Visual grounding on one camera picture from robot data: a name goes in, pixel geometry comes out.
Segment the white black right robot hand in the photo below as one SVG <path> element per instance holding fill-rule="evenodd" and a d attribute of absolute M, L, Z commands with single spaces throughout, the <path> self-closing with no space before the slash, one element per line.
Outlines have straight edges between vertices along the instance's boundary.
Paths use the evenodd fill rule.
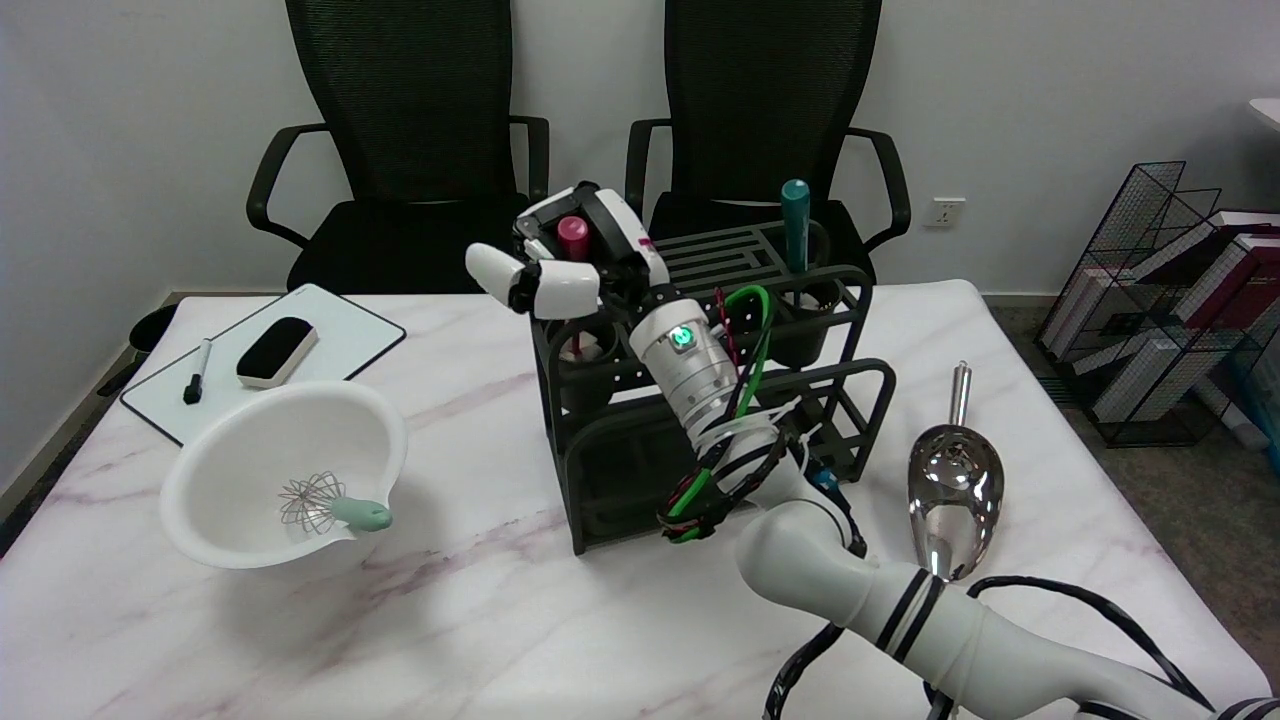
<path fill-rule="evenodd" d="M 600 307 L 623 314 L 671 282 L 636 211 L 614 190 L 584 181 L 521 211 L 509 250 L 471 243 L 465 268 L 493 299 L 539 320 Z"/>

